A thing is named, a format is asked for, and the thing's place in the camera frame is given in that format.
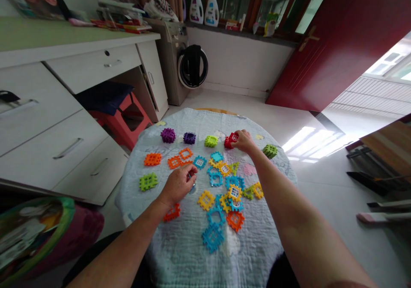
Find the white bottle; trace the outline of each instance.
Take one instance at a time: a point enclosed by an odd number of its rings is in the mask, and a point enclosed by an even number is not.
[[[190,4],[190,21],[197,24],[204,22],[204,9],[201,0],[191,0]]]
[[[205,11],[205,22],[204,24],[208,26],[218,26],[218,21],[220,19],[220,14],[218,13],[217,0],[208,0],[207,9]]]

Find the white desk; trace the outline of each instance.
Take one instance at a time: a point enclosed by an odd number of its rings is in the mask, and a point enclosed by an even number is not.
[[[160,35],[23,18],[0,18],[0,30],[0,89],[21,99],[0,103],[0,182],[103,205],[128,155],[72,94],[128,83],[160,120],[168,109]]]

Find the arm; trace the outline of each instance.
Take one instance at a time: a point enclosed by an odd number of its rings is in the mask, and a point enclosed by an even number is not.
[[[68,287],[131,287],[157,226],[167,212],[191,190],[197,172],[193,164],[174,170],[158,198]]]
[[[376,287],[355,260],[337,232],[294,184],[258,149],[246,130],[236,131],[233,147],[253,161],[265,200],[287,254],[302,287],[327,287],[353,281]]]

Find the washing machine door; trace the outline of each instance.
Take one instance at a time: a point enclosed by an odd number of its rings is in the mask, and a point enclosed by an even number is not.
[[[184,54],[185,47],[182,47],[179,53],[179,59],[177,62],[177,74],[179,77],[180,83],[188,89],[196,89],[200,87],[206,80],[208,73],[208,60],[205,52],[201,49],[200,51],[200,79],[198,84],[194,84],[190,80],[190,71],[188,59]]]

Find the hand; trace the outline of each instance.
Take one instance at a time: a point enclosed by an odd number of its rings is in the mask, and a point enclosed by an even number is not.
[[[167,182],[157,199],[171,209],[191,190],[197,179],[196,173],[198,173],[198,169],[193,164],[187,164],[175,169],[168,176]]]
[[[238,136],[238,141],[236,143],[231,143],[232,147],[245,153],[249,153],[252,149],[257,148],[257,145],[254,143],[248,131],[235,131],[235,134]]]

